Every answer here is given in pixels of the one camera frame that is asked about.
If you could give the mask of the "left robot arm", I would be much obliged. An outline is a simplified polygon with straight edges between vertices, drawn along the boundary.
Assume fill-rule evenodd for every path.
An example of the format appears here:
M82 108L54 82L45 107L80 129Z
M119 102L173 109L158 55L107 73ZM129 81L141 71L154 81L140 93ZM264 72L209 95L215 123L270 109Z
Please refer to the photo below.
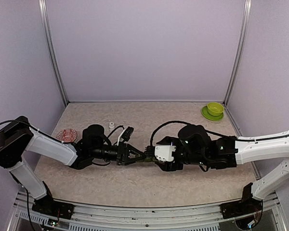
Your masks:
M31 196L40 208L53 214L58 204L47 185L33 172L22 158L23 152L33 152L54 159L76 170L82 170L94 159L116 162L119 166L130 165L145 159L145 154L124 142L113 145L105 135L103 126L93 124L82 132L78 143L62 142L30 125L25 116L1 123L0 166L7 169Z

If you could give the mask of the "white pill bottle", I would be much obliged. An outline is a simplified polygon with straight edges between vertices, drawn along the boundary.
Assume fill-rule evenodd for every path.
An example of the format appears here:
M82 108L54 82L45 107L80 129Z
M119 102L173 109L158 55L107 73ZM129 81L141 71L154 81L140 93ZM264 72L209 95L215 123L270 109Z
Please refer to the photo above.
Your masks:
M114 122L110 122L109 123L109 129L112 130L115 128L115 123Z

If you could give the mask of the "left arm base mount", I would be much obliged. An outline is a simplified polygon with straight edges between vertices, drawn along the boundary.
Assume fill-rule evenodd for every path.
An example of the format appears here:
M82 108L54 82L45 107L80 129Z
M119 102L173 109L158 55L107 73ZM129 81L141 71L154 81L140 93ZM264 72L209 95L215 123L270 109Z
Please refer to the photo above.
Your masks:
M44 215L71 220L74 205L59 201L52 201L50 203L43 204L34 202L32 210Z

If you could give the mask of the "green weekly pill organizer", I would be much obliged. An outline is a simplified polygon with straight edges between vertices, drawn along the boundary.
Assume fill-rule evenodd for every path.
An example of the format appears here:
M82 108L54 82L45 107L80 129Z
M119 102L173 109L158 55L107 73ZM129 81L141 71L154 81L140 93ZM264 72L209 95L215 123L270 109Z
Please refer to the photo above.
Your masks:
M145 159L142 159L139 162L149 163L149 162L155 162L155 161L156 161L156 159L154 157L147 156Z

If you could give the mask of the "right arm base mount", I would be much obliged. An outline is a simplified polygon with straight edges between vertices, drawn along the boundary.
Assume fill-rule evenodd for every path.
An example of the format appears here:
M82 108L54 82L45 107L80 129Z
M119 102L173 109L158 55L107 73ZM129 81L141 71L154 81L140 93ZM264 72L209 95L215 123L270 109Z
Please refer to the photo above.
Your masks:
M263 202L258 200L251 200L245 202L241 202L240 200L238 200L229 203L223 203L220 205L223 219L235 218L255 213L256 211L260 211L262 207Z

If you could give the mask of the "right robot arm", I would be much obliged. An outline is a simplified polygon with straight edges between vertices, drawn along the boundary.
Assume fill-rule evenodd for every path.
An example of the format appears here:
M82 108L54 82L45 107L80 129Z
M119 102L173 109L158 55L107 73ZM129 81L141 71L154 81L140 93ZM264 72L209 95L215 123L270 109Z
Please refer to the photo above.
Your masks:
M259 137L236 137L220 134L212 140L211 131L201 125L186 123L176 138L165 137L151 145L156 164L163 171L176 171L183 165L206 166L211 169L237 167L249 162L282 158L283 161L260 180L243 189L237 210L248 213L257 201L289 181L289 130Z

